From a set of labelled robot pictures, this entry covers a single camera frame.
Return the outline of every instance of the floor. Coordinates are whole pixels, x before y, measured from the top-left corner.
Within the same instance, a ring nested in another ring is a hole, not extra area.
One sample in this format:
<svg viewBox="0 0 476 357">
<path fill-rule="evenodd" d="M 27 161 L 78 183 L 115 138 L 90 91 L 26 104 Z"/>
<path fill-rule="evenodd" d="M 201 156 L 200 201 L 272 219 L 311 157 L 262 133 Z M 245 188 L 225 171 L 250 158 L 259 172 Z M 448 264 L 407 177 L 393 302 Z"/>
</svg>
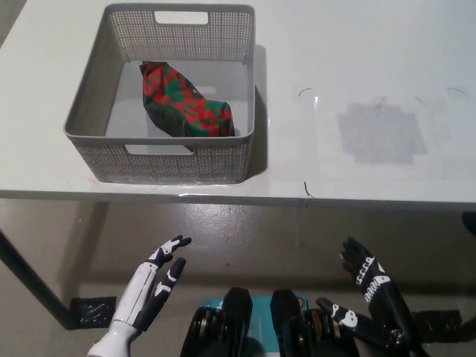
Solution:
<svg viewBox="0 0 476 357">
<path fill-rule="evenodd" d="M 0 46 L 23 5 L 0 3 Z M 476 238 L 461 212 L 0 200 L 0 227 L 64 301 L 120 295 L 135 267 L 177 234 L 186 271 L 133 356 L 178 356 L 197 304 L 231 284 L 266 294 L 327 296 L 365 312 L 341 268 L 352 234 L 397 280 L 412 310 L 476 315 Z M 63 331 L 0 263 L 0 356 L 85 356 L 104 330 Z M 361 346 L 363 356 L 376 356 Z M 431 345 L 432 356 L 474 356 L 476 343 Z"/>
</svg>

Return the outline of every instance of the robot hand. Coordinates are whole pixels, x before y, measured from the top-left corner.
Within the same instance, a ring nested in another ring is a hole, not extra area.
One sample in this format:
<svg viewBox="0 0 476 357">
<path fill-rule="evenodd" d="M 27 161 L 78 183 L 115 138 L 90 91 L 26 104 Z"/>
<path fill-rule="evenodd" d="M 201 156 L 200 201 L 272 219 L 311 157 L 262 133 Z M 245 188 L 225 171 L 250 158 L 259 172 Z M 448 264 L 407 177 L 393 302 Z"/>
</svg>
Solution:
<svg viewBox="0 0 476 357">
<path fill-rule="evenodd" d="M 325 298 L 317 304 L 341 327 L 392 356 L 428 356 L 407 304 L 374 256 L 349 237 L 342 251 L 344 269 L 364 294 L 372 318 Z"/>
<path fill-rule="evenodd" d="M 142 331 L 147 331 L 161 311 L 185 267 L 185 259 L 178 258 L 167 277 L 154 289 L 157 270 L 172 260 L 172 253 L 178 247 L 191 241 L 183 236 L 173 238 L 139 265 L 120 299 L 108 332 L 89 350 L 88 357 L 130 357 L 130 344 Z"/>
</svg>

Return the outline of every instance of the white table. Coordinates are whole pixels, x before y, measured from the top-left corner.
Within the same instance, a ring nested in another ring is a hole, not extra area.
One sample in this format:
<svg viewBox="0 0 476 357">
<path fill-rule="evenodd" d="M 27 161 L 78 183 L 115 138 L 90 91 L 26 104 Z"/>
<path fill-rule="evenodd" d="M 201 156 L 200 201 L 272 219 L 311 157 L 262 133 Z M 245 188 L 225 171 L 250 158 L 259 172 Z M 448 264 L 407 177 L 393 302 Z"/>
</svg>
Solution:
<svg viewBox="0 0 476 357">
<path fill-rule="evenodd" d="M 25 5 L 0 50 L 1 197 L 476 208 L 474 1 L 246 1 L 267 165 L 214 186 L 100 183 L 63 133 L 113 2 Z"/>
</svg>

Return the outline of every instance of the red and green cloth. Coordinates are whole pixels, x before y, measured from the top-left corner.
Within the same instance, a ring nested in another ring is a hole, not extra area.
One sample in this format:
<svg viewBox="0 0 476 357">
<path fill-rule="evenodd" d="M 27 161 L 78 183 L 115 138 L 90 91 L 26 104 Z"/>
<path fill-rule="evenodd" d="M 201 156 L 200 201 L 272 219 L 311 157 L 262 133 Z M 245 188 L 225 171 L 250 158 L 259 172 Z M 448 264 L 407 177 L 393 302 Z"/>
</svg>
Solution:
<svg viewBox="0 0 476 357">
<path fill-rule="evenodd" d="M 171 136 L 234 136 L 226 102 L 205 99 L 167 62 L 142 62 L 144 108 L 152 122 Z"/>
</svg>

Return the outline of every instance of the basket mesh side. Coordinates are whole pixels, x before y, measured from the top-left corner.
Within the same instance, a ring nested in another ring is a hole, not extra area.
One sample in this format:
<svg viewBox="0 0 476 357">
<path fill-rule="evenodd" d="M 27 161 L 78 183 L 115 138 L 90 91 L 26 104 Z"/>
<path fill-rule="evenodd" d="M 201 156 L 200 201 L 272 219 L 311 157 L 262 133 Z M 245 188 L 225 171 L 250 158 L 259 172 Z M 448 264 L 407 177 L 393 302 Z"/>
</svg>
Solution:
<svg viewBox="0 0 476 357">
<path fill-rule="evenodd" d="M 124 66 L 120 48 L 110 24 L 103 26 L 98 35 L 89 68 L 73 108 L 74 120 L 69 129 L 75 135 L 104 135 L 114 103 L 115 90 Z"/>
<path fill-rule="evenodd" d="M 125 60 L 243 61 L 252 41 L 249 13 L 210 12 L 207 25 L 163 25 L 153 11 L 109 15 Z"/>
<path fill-rule="evenodd" d="M 121 145 L 77 145 L 77 149 L 97 179 L 104 182 L 237 183 L 245 179 L 250 144 L 194 147 L 192 155 L 133 155 Z"/>
</svg>

